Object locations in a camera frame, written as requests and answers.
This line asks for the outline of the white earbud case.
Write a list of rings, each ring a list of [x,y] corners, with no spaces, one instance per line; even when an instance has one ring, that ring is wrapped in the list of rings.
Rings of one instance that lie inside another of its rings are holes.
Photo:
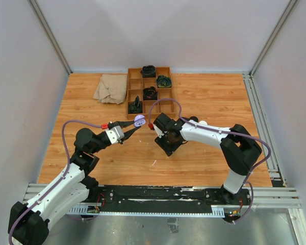
[[[202,124],[202,125],[206,125],[206,126],[208,125],[208,123],[206,121],[203,121],[203,120],[200,121],[199,123]]]

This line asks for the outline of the black earbud case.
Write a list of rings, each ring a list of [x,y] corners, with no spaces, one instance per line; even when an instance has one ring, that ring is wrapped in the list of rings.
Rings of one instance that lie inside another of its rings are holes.
[[[198,122],[198,118],[196,116],[192,116],[190,117],[190,120],[194,121],[194,122]]]

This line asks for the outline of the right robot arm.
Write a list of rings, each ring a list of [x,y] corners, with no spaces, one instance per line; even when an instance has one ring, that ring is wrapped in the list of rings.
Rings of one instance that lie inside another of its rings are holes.
[[[188,141],[204,143],[222,151],[229,173],[221,186],[221,199],[233,204],[239,198],[239,191],[249,171],[262,153],[256,139],[239,124],[231,128],[209,126],[197,117],[174,120],[161,113],[149,128],[157,134],[156,144],[171,156],[181,145]]]

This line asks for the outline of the purple earbud case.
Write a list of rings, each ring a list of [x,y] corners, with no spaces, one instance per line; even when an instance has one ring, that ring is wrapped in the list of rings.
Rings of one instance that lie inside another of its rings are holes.
[[[142,114],[136,115],[134,118],[134,127],[141,127],[146,123],[145,116]]]

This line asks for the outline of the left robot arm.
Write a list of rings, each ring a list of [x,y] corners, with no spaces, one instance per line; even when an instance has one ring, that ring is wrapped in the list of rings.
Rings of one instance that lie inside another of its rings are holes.
[[[123,144],[141,127],[136,121],[116,121],[98,125],[83,122],[75,137],[75,150],[66,153],[67,164],[41,192],[26,203],[16,202],[10,211],[9,244],[43,244],[55,224],[81,201],[99,196],[98,182],[89,176],[99,158],[95,153],[113,144]]]

